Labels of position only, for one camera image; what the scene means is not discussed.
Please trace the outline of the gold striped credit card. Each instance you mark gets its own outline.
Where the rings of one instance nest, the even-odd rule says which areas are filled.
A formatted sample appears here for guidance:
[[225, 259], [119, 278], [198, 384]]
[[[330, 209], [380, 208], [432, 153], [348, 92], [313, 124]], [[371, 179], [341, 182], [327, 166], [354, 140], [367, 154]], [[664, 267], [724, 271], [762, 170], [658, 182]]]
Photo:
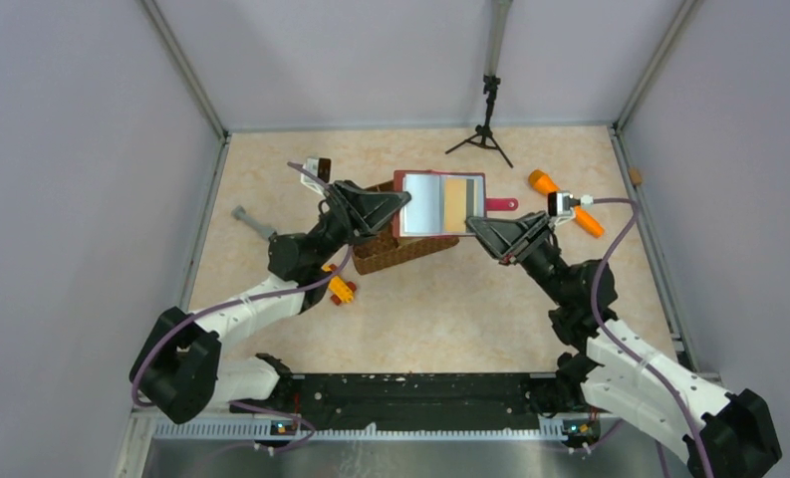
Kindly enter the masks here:
[[449, 175], [443, 180], [442, 231], [445, 234], [465, 234], [466, 219], [477, 215], [482, 191], [480, 176]]

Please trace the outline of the red leather card holder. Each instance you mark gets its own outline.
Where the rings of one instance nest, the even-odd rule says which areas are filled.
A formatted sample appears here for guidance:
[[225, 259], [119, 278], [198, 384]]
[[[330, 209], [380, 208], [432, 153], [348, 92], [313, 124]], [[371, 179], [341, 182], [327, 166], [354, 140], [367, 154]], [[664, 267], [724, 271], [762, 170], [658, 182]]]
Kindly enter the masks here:
[[401, 210], [401, 225], [397, 236], [470, 236], [445, 234], [442, 231], [443, 180], [449, 175], [480, 176], [482, 191], [478, 194], [478, 214], [469, 217], [485, 217], [490, 212], [515, 211], [519, 201], [513, 197], [490, 197], [487, 195], [486, 176], [482, 172], [443, 172], [437, 170], [397, 170], [394, 172], [394, 191], [405, 191], [411, 201]]

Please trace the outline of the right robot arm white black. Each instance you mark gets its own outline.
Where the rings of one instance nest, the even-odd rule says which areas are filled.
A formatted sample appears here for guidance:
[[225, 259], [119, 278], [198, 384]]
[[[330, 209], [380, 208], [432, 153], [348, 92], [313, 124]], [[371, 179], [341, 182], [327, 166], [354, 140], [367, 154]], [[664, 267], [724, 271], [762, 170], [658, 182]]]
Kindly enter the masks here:
[[471, 216], [467, 228], [503, 266], [519, 266], [554, 302], [548, 317], [575, 349], [557, 376], [571, 392], [674, 454], [694, 477], [762, 477], [782, 457], [767, 402], [734, 393], [648, 344], [611, 310], [614, 276], [599, 260], [569, 265], [545, 212]]

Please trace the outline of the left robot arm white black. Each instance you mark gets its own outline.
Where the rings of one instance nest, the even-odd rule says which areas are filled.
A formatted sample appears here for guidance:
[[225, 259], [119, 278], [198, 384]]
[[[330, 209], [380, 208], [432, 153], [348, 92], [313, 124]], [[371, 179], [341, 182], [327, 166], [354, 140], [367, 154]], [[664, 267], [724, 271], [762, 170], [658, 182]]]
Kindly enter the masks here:
[[318, 305], [335, 277], [324, 269], [333, 256], [376, 238], [410, 200], [407, 192], [365, 190], [350, 180], [327, 185], [309, 231], [269, 238], [262, 283], [197, 312], [173, 306], [158, 316], [129, 373], [133, 404], [181, 424], [212, 402], [269, 397], [279, 379], [274, 369], [221, 383], [223, 350]]

